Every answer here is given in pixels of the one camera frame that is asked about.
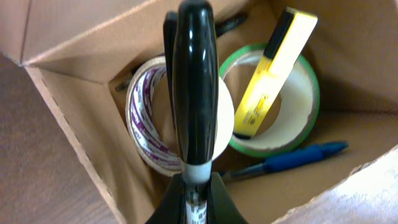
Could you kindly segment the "white masking tape roll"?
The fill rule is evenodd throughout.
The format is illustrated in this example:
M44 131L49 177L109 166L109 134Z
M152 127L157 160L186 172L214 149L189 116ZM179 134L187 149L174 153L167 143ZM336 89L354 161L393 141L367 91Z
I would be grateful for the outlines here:
M126 96L126 122L130 136L142 159L158 173L171 177L181 172L178 154L160 140L154 126L152 100L161 79L167 76L164 56L142 64L129 83ZM233 135L234 106L229 90L222 79L218 81L218 114L215 148L217 159L227 148Z

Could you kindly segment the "black ballpoint pen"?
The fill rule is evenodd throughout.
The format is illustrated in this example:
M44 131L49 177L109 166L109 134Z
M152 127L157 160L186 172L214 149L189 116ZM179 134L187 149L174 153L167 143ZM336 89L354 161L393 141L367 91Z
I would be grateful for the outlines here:
M247 19L247 17L248 17L248 15L246 13L242 12L242 13L238 13L238 14L234 15L233 17L230 17L229 19L227 19L223 22L216 23L216 25L215 25L216 37L219 38L222 35L224 35L225 33L239 27ZM130 83L133 75L139 69L139 67L141 65L143 65L143 63L133 67L132 70L130 70L127 78L125 78L124 81L121 82L120 84L116 85L114 87L114 90L116 92L126 90L129 86L129 83Z

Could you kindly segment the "cardboard box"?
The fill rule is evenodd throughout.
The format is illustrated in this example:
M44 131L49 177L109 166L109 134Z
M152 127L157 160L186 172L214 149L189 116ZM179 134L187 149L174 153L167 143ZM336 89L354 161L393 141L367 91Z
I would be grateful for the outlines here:
M160 54L178 1L2 1L1 52L27 70L119 223L143 223L166 178L140 158L110 86ZM232 182L249 223L397 222L397 2L212 1L217 19L248 19L218 40L224 61L266 41L285 7L317 26L303 51L320 84L306 142L347 140L338 156Z

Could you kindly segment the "yellow highlighter marker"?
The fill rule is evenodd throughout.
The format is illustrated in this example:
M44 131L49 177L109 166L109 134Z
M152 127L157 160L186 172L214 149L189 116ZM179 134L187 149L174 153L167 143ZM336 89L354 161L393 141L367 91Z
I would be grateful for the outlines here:
M249 139L257 133L317 22L309 12L283 10L235 112L236 137Z

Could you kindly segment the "blue ballpoint pen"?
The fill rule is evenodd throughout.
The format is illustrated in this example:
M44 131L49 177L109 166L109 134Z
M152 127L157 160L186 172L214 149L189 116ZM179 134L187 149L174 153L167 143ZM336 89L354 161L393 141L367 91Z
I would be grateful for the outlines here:
M221 171L219 175L223 182L250 179L264 174L282 172L305 166L314 162L324 161L337 155L349 146L348 141L334 141L314 144L303 149L279 154L265 159L263 162L240 170Z

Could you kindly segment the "black sharpie marker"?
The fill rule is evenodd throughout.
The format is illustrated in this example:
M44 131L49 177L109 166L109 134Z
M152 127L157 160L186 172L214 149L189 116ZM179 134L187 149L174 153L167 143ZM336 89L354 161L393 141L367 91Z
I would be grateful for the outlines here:
M218 109L216 31L208 1L183 1L178 8L172 97L184 184L183 222L206 223Z

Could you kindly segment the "green tape roll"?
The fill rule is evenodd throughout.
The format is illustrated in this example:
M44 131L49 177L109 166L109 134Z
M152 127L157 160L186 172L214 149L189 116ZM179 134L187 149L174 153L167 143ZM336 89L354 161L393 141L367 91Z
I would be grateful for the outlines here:
M298 56L280 98L279 114L267 130L251 139L232 136L229 146L250 157L266 158L292 151L307 138L320 109L320 88L303 55Z

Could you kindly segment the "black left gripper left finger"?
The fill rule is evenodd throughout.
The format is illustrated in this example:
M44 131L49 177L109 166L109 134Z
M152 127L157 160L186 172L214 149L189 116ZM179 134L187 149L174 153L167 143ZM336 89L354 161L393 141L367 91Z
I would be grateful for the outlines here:
M184 224L185 196L181 174L175 174L163 199L146 224Z

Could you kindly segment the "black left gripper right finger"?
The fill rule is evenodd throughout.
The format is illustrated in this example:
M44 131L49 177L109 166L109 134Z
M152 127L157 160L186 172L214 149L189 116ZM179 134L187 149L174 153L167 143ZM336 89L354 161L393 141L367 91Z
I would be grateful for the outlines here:
M207 224L248 224L232 201L217 172L206 185Z

